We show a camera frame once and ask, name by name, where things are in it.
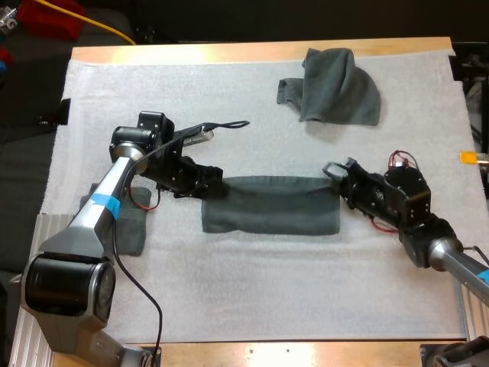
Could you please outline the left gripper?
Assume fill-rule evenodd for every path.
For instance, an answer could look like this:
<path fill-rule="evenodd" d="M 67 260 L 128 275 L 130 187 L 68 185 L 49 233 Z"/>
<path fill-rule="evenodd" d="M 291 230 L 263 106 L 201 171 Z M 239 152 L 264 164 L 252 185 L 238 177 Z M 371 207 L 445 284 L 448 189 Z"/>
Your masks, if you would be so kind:
<path fill-rule="evenodd" d="M 222 182 L 220 167 L 197 164 L 182 148 L 165 148 L 147 160 L 147 178 L 175 198 L 205 199 Z"/>

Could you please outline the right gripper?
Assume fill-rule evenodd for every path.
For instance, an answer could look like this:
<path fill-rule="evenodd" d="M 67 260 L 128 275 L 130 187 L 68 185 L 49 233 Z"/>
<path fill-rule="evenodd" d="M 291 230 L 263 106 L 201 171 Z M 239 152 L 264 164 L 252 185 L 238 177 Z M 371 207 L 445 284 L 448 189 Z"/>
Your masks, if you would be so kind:
<path fill-rule="evenodd" d="M 355 159 L 344 164 L 329 162 L 322 169 L 332 186 L 340 187 L 340 195 L 350 209 L 358 209 L 370 218 L 385 214 L 384 178 L 367 172 Z"/>

